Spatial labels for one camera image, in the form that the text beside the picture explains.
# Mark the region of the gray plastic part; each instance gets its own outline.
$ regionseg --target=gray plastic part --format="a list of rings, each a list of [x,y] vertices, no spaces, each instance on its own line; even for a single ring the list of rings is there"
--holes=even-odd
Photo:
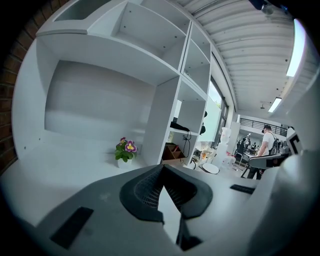
[[[129,180],[154,166],[94,182],[55,208],[28,232],[50,255],[273,255],[283,248],[308,217],[319,197],[320,150],[292,155],[262,179],[225,178],[175,166],[207,183],[213,198],[200,217],[185,220],[188,235],[202,241],[182,251],[171,242],[161,222],[142,221],[121,204],[119,192]],[[255,188],[252,195],[230,189]],[[50,236],[78,207],[94,212],[68,250]]]
[[[50,212],[36,227],[38,242],[52,255],[175,255],[173,244],[161,222],[142,221],[132,216],[119,199],[121,187],[129,180],[156,167],[149,166],[98,180]],[[50,241],[52,234],[78,207],[94,212],[68,250]]]

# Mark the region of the potted plant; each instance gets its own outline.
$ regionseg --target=potted plant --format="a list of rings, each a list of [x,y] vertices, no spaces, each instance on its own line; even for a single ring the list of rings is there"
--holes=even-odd
[[[126,138],[123,137],[115,148],[115,160],[118,162],[118,167],[128,169],[131,165],[132,158],[137,156],[138,148],[135,146],[135,143],[133,140],[126,140]]]

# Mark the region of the wooden box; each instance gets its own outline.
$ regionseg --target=wooden box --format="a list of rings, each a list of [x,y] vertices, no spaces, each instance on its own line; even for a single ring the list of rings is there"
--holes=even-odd
[[[175,152],[172,152],[177,145],[174,143],[166,143],[164,146],[161,164],[163,165],[182,165],[186,158],[178,147]]]

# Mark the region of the white container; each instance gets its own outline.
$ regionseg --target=white container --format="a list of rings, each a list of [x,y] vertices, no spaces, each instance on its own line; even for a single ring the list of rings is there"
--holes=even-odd
[[[221,143],[227,144],[230,138],[231,130],[226,127],[222,127],[222,134],[221,134]]]
[[[118,159],[118,167],[121,169],[130,169],[132,163],[132,159],[128,159],[127,162],[125,162],[122,158]]]

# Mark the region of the corrugated ceiling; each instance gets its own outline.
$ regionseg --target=corrugated ceiling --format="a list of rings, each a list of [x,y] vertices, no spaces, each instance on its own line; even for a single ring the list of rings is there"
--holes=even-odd
[[[231,78],[238,110],[266,117],[266,103],[273,103],[289,80],[286,72],[294,44],[292,17],[276,7],[272,15],[266,16],[248,0],[176,2],[202,24],[217,45]],[[310,58],[310,52],[308,55],[309,62],[290,91],[292,95],[286,97],[285,101],[291,103],[277,109],[278,117],[283,118],[283,113],[297,102],[319,65],[315,58]]]

